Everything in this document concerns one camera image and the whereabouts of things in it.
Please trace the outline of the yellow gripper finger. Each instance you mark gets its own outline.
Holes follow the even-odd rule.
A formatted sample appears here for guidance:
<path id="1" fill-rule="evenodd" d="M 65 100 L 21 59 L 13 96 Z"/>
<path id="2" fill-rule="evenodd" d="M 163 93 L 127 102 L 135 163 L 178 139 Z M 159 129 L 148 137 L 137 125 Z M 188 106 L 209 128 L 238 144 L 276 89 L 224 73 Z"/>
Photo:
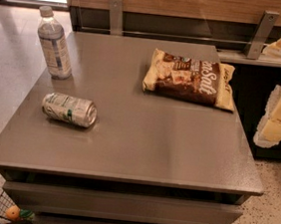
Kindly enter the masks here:
<path id="1" fill-rule="evenodd" d="M 270 45 L 267 45 L 262 53 L 267 56 L 281 58 L 281 38 Z"/>
<path id="2" fill-rule="evenodd" d="M 255 145 L 269 148 L 281 142 L 281 86 L 276 86 L 269 95 L 265 111 L 253 140 Z"/>

